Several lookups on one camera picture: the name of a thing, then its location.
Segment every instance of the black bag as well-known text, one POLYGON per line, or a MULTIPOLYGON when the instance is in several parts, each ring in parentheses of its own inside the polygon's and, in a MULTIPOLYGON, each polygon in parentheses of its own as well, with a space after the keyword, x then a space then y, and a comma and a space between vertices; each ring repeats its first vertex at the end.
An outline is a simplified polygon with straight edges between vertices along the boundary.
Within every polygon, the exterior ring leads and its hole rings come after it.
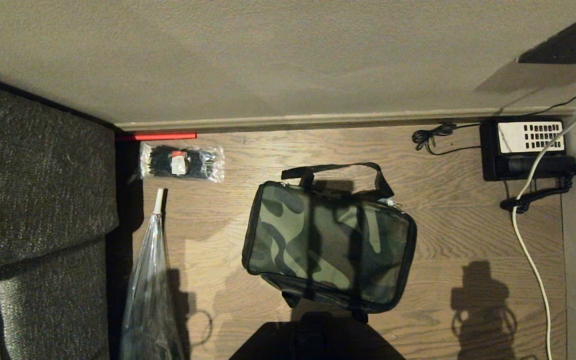
POLYGON ((288 305, 301 297, 363 313, 392 309, 409 275, 417 227, 386 201, 393 196, 374 162, 304 166, 259 186, 246 233, 242 263, 282 291, 288 305), (317 191, 314 173, 352 165, 377 171, 375 190, 317 191))

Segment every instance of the wooden floor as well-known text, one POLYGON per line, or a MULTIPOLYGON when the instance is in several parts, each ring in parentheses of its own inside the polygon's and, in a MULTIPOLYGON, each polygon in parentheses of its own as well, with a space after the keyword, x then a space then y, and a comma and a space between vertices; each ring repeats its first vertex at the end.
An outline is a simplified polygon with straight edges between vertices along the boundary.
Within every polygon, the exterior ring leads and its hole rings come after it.
MULTIPOLYGON (((415 151, 414 130, 429 126, 201 134, 197 140, 149 144, 220 144, 222 184, 147 178, 146 221, 134 233, 137 256, 157 188, 167 188, 166 237, 174 299, 191 346, 190 359, 228 359, 266 322, 290 321, 281 294, 242 267, 242 246, 257 187, 291 167, 377 162, 395 200, 416 220, 418 239, 399 305, 368 324, 407 360, 546 358, 546 313, 537 284, 499 208, 502 182, 484 182, 480 151, 444 156, 415 151)), ((476 127, 438 139, 438 149, 479 144, 476 127)), ((362 166, 329 171, 323 180, 374 184, 362 166)), ((540 188, 551 186, 540 180, 540 188)), ((510 193, 520 184, 510 182, 510 193)), ((560 198, 519 216, 526 246, 541 271, 553 319, 552 353, 566 358, 565 268, 560 198)))

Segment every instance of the bag strap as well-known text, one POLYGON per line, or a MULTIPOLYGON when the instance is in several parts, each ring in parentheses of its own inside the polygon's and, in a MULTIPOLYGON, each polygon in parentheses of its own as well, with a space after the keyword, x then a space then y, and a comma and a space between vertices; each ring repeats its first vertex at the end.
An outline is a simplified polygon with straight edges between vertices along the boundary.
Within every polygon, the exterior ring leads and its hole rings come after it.
POLYGON ((361 191, 355 193, 354 196, 358 198, 377 201, 379 199, 391 198, 394 196, 393 189, 386 182, 384 174, 382 174, 382 168, 375 164, 375 162, 355 162, 354 164, 327 164, 327 165, 316 165, 316 166, 300 166, 284 170, 281 172, 281 179, 297 179, 301 178, 299 181, 299 186, 304 188, 310 188, 315 180, 315 173, 321 171, 337 170, 343 169, 345 167, 351 166, 365 166, 377 171, 377 176, 374 179, 374 190, 361 191))

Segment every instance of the red strip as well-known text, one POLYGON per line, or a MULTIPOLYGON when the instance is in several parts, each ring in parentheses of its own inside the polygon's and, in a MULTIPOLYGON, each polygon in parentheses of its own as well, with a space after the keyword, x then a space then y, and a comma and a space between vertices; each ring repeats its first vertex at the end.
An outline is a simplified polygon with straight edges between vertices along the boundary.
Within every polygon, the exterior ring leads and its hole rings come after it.
POLYGON ((178 132, 170 134, 130 134, 119 135, 115 141, 179 141, 197 139, 196 132, 178 132))

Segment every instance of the plastic bag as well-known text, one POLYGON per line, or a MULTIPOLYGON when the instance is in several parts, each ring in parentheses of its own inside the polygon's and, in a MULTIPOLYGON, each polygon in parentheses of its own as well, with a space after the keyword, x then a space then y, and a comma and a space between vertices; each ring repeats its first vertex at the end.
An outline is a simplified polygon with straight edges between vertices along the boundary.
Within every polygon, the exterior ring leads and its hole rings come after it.
POLYGON ((163 189, 157 192, 139 258, 128 283, 121 360, 184 360, 169 289, 162 231, 163 189))
POLYGON ((141 178, 167 178, 224 182, 224 149, 198 146, 150 146, 141 143, 139 170, 141 178))

